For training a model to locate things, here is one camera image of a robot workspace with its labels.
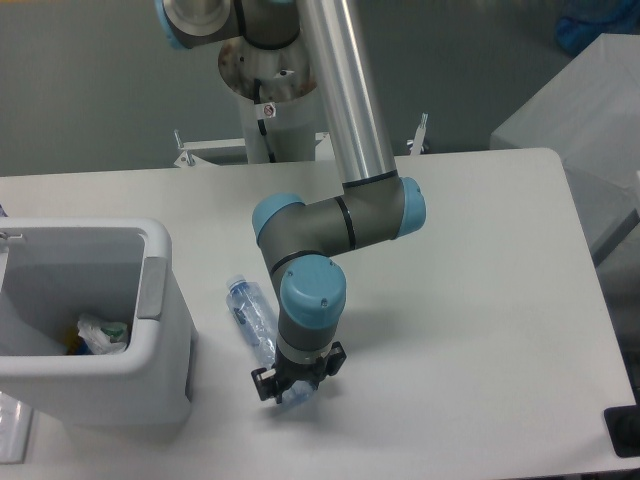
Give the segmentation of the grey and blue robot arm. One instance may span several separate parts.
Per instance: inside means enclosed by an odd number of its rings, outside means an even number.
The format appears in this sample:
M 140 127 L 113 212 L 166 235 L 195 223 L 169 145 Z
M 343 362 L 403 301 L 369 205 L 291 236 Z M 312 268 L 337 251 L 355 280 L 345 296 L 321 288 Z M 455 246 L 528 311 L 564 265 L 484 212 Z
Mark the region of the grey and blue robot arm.
M 252 374 L 259 396 L 320 384 L 346 354 L 335 332 L 346 303 L 337 255 L 419 230 L 426 204 L 398 174 L 369 76 L 360 25 L 348 1 L 159 1 L 168 41 L 191 49 L 230 39 L 279 53 L 302 40 L 320 89 L 343 192 L 313 204 L 276 194 L 252 225 L 279 303 L 275 360 Z

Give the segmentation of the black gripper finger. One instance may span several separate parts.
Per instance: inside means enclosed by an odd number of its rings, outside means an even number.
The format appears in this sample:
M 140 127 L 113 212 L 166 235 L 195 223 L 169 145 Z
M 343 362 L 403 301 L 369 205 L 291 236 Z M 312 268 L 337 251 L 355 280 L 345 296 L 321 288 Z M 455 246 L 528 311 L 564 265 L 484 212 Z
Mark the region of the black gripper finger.
M 335 376 L 346 361 L 346 352 L 339 341 L 335 341 L 328 354 L 320 360 L 319 382 Z
M 280 389 L 274 368 L 255 369 L 251 372 L 251 378 L 261 401 L 274 399 L 277 404 L 280 403 Z

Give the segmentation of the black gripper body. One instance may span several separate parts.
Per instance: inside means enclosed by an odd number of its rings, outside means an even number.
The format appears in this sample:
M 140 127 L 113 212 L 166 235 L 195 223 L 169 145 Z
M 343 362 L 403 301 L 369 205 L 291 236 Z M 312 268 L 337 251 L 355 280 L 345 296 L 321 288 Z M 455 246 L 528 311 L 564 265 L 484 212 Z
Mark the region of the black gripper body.
M 277 349 L 273 367 L 276 395 L 283 395 L 298 382 L 306 384 L 312 390 L 317 390 L 327 376 L 327 357 L 320 356 L 312 363 L 300 364 L 290 360 Z

